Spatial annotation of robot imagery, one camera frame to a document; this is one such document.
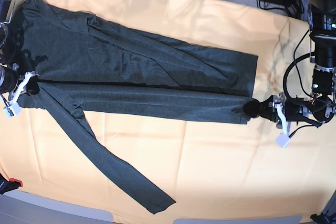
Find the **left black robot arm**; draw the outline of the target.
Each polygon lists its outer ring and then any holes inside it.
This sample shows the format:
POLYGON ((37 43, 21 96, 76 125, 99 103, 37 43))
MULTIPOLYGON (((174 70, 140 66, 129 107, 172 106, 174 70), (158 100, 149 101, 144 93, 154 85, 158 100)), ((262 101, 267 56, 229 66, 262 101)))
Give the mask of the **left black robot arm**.
POLYGON ((335 115, 335 0, 308 0, 310 37, 309 53, 293 57, 283 77, 283 92, 267 100, 246 103, 243 112, 251 117, 262 117, 277 123, 288 134, 291 122, 304 122, 306 126, 320 127, 335 115), (287 79, 298 63, 309 59, 314 65, 311 92, 308 98, 292 97, 287 79))

